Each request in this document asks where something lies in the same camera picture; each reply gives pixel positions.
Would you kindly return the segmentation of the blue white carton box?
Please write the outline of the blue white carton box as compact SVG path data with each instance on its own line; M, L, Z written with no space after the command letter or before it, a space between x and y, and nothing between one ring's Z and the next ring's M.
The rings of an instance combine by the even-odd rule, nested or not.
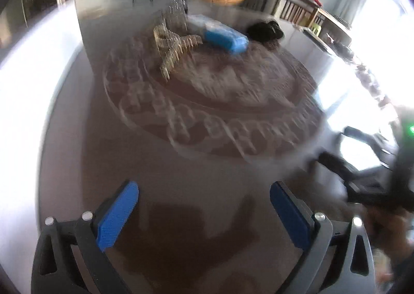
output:
M247 36L217 20L204 15L187 15L187 29L204 41L232 54L245 52L249 45Z

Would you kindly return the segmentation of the gold pearl hair claw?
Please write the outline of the gold pearl hair claw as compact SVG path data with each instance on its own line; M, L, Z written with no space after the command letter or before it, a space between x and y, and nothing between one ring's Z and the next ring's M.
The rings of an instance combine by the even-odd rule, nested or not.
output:
M162 59L160 72L165 81L170 80L171 72L181 56L203 43L200 36L189 34L182 37L170 31L165 24L155 26L153 35L155 45Z

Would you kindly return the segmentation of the white storage box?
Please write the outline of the white storage box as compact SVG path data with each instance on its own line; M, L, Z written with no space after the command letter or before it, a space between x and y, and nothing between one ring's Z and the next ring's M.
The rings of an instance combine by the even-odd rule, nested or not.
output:
M46 124L82 43L71 0L38 21L1 62L1 266L19 291L29 283L38 237Z

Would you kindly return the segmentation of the wooden side shelf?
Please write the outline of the wooden side shelf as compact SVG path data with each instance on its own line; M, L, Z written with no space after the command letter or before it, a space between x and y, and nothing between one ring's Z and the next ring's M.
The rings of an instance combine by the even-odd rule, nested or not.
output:
M325 11L317 0L277 0L274 15L304 28L336 53L347 58L354 56L350 28Z

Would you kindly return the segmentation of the black knit sock far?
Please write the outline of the black knit sock far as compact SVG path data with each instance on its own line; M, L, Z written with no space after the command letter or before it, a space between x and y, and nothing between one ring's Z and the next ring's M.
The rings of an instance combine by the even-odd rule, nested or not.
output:
M250 39L261 43L280 40L284 37L284 32L274 20L267 23L259 22L253 24L247 28L246 33Z

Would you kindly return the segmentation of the silver rhinestone hair claw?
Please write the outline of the silver rhinestone hair claw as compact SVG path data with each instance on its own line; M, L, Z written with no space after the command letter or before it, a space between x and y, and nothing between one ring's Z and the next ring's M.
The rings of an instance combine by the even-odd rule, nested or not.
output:
M163 17L171 32L180 36L188 34L186 0L172 0L164 9Z

